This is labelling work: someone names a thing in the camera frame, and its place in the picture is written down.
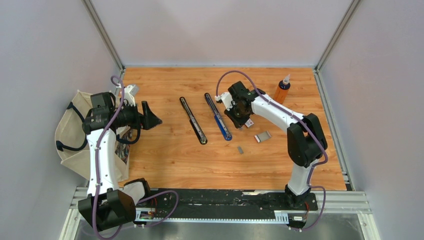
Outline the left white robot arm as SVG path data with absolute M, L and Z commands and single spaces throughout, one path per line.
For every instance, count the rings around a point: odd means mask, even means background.
M 153 194 L 144 178 L 132 180 L 120 188 L 115 173 L 117 129 L 130 127 L 150 130 L 160 124 L 147 101 L 137 105 L 126 99 L 116 104 L 110 92 L 93 94 L 82 129 L 90 152 L 90 177 L 87 197 L 78 202 L 78 211 L 98 232 L 122 226 L 136 219 L 136 205 L 145 208 L 153 201 Z

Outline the blue stapler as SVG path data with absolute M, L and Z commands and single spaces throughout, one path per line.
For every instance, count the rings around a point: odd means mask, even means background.
M 223 117 L 221 116 L 221 114 L 219 113 L 219 110 L 218 110 L 218 108 L 216 107 L 216 105 L 214 104 L 214 101 L 213 101 L 213 99 L 212 99 L 212 97 L 211 97 L 211 95 L 209 94 L 209 93 L 205 93 L 204 94 L 204 98 L 205 98 L 205 100 L 206 100 L 206 102 L 207 102 L 207 104 L 209 105 L 209 107 L 210 107 L 210 109 L 211 109 L 211 111 L 212 111 L 212 113 L 213 113 L 213 117 L 214 117 L 214 120 L 215 120 L 215 122 L 217 123 L 217 126 L 218 126 L 218 128 L 219 128 L 219 130 L 220 130 L 220 132 L 221 132 L 221 134 L 222 134 L 222 136 L 223 136 L 223 138 L 226 140 L 226 141 L 231 141 L 232 140 L 232 138 L 233 138 L 233 136 L 232 136 L 232 134 L 230 133 L 230 131 L 228 130 L 228 127 L 227 127 L 227 125 L 225 124 L 225 122 L 224 122 L 224 120 L 223 120 Z

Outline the black stapler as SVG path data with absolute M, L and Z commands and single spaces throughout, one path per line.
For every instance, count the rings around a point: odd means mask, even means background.
M 200 127 L 199 123 L 197 122 L 193 112 L 191 111 L 186 99 L 181 96 L 179 98 L 179 101 L 182 105 L 182 107 L 184 108 L 184 110 L 186 111 L 188 117 L 189 117 L 189 122 L 197 136 L 197 139 L 199 141 L 199 143 L 201 145 L 206 145 L 208 143 L 208 139 L 206 137 L 206 135 L 204 134 L 204 132 L 202 131 L 202 128 Z

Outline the white red staple box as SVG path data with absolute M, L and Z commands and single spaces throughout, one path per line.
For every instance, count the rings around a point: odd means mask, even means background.
M 250 127 L 252 127 L 252 126 L 254 125 L 254 122 L 253 122 L 251 119 L 248 119 L 248 120 L 244 123 L 244 125 L 245 125 L 247 128 L 250 128 Z

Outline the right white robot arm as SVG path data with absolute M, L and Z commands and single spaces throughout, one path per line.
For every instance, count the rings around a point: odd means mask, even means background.
M 293 210 L 299 209 L 311 191 L 313 167 L 319 164 L 321 157 L 328 159 L 328 144 L 319 118 L 313 113 L 303 115 L 290 110 L 259 88 L 247 89 L 241 81 L 214 98 L 224 104 L 224 113 L 236 128 L 247 123 L 251 115 L 258 115 L 284 131 L 287 152 L 294 163 L 284 189 L 285 203 Z

